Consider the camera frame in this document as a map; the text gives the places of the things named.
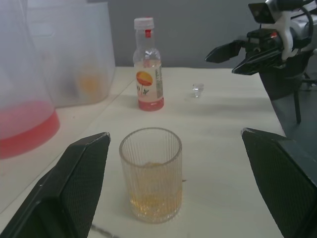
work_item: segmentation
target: table surface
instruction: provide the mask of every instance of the table surface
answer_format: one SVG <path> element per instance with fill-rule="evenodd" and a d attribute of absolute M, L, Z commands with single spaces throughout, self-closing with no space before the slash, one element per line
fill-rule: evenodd
<path fill-rule="evenodd" d="M 1 196 L 2 191 L 23 192 L 15 200 L 7 196 L 5 203 L 14 201 L 0 214 L 0 231 L 37 180 L 57 163 L 56 154 L 79 138 L 108 131 L 111 144 L 93 221 L 96 226 L 120 238 L 281 238 L 255 183 L 240 135 L 244 127 L 284 135 L 259 75 L 234 75 L 229 69 L 164 68 L 165 106 L 150 113 L 138 109 L 133 75 L 133 68 L 117 68 L 108 99 L 97 105 L 57 110 L 64 130 L 30 152 L 38 156 L 25 154 L 5 161 Z M 192 95 L 194 83 L 205 85 L 197 99 Z M 73 125 L 73 119 L 80 125 Z M 174 219 L 156 225 L 141 222 L 130 212 L 118 151 L 127 134 L 151 126 L 172 130 L 182 140 L 186 180 L 181 210 Z M 41 161 L 50 149 L 52 155 Z M 25 162 L 23 157 L 31 160 Z M 90 231 L 89 237 L 103 236 Z"/>

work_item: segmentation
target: bottle cap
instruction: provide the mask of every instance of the bottle cap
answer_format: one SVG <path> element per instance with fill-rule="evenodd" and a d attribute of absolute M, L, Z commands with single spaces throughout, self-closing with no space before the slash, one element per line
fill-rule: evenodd
<path fill-rule="evenodd" d="M 153 17 L 142 17 L 142 18 L 134 19 L 134 29 L 136 30 L 154 29 Z"/>

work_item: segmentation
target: black tripod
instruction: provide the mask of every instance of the black tripod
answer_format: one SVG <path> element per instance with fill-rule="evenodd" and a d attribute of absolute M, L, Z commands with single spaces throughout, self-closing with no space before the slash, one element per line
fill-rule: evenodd
<path fill-rule="evenodd" d="M 307 73 L 304 73 L 305 79 L 301 80 L 301 84 L 307 83 L 307 84 L 317 84 L 316 79 L 311 79 Z M 301 108 L 299 104 L 299 89 L 294 92 L 294 104 L 295 104 L 295 113 L 296 113 L 296 122 L 297 124 L 300 124 L 302 122 L 302 116 L 301 116 Z"/>

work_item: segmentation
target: small glass cup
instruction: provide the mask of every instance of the small glass cup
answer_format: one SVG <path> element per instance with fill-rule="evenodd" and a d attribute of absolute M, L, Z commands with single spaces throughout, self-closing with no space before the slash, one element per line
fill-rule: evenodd
<path fill-rule="evenodd" d="M 182 202 L 182 143 L 162 128 L 143 128 L 123 139 L 119 148 L 132 212 L 162 223 L 176 215 Z"/>
<path fill-rule="evenodd" d="M 204 84 L 203 83 L 195 83 L 193 84 L 193 92 L 195 98 L 198 98 L 201 96 L 202 92 L 204 90 Z"/>

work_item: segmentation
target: plastic jug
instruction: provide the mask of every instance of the plastic jug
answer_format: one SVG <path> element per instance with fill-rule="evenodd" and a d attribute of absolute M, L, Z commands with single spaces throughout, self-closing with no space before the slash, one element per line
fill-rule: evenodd
<path fill-rule="evenodd" d="M 36 148 L 59 129 L 24 3 L 0 1 L 0 159 Z"/>
<path fill-rule="evenodd" d="M 108 95 L 115 64 L 107 2 L 29 0 L 27 22 L 56 107 Z"/>

